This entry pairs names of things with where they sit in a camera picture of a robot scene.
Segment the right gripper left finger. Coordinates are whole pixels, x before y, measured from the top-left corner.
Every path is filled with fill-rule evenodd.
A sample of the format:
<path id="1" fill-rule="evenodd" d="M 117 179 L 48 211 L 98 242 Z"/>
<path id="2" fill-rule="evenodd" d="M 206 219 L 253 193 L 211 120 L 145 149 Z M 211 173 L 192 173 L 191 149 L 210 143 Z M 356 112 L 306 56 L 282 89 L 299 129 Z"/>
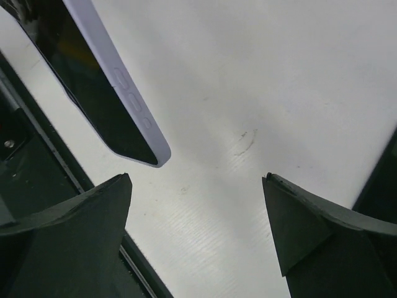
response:
<path id="1" fill-rule="evenodd" d="M 1 297 L 111 297 L 131 194 L 119 174 L 1 225 Z"/>

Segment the lilac phone case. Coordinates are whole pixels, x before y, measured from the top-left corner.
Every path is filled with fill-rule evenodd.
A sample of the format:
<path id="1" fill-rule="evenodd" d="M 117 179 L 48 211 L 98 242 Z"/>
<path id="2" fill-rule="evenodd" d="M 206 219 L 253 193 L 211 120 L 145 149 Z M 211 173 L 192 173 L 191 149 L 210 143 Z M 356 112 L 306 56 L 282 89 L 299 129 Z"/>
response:
<path id="1" fill-rule="evenodd" d="M 92 1 L 63 1 L 63 4 L 157 159 L 156 164 L 148 161 L 141 163 L 154 168 L 162 167 L 170 159 L 171 149 L 136 88 Z"/>

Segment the black smartphone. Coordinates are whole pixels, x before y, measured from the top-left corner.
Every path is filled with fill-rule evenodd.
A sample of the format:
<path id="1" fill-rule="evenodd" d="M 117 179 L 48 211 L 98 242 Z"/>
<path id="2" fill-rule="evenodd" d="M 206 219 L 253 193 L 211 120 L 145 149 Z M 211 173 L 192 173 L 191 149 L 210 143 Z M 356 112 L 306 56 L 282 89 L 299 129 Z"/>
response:
<path id="1" fill-rule="evenodd" d="M 156 164 L 63 1 L 1 1 L 1 8 L 21 26 L 103 142 L 120 156 Z"/>

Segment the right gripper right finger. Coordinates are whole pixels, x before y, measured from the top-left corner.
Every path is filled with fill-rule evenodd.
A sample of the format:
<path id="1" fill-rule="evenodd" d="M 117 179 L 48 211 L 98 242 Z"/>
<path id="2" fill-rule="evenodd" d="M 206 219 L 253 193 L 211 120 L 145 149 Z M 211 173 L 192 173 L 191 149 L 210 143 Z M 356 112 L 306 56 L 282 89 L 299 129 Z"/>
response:
<path id="1" fill-rule="evenodd" d="M 262 179 L 280 271 L 292 297 L 396 297 L 396 224 Z"/>

